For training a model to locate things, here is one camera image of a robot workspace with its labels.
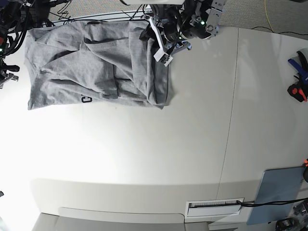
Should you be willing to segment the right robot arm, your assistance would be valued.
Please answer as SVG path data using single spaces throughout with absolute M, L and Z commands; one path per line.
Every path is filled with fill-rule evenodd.
M 7 65 L 5 58 L 16 53 L 23 44 L 26 33 L 43 23 L 42 0 L 8 0 L 0 2 L 0 87 L 10 80 L 18 81 L 15 75 L 20 67 Z

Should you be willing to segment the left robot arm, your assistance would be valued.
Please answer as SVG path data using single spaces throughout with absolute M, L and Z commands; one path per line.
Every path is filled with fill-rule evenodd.
M 154 59 L 168 66 L 173 55 L 192 48 L 193 38 L 210 39 L 218 33 L 224 0 L 181 0 L 179 4 L 151 4 L 142 19 L 149 24 L 140 40 L 156 43 Z

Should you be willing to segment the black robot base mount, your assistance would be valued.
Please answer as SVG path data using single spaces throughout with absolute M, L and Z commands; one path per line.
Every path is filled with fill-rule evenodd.
M 162 22 L 167 19 L 165 7 L 166 5 L 163 4 L 147 4 L 143 7 L 143 14 L 152 17 L 155 21 Z

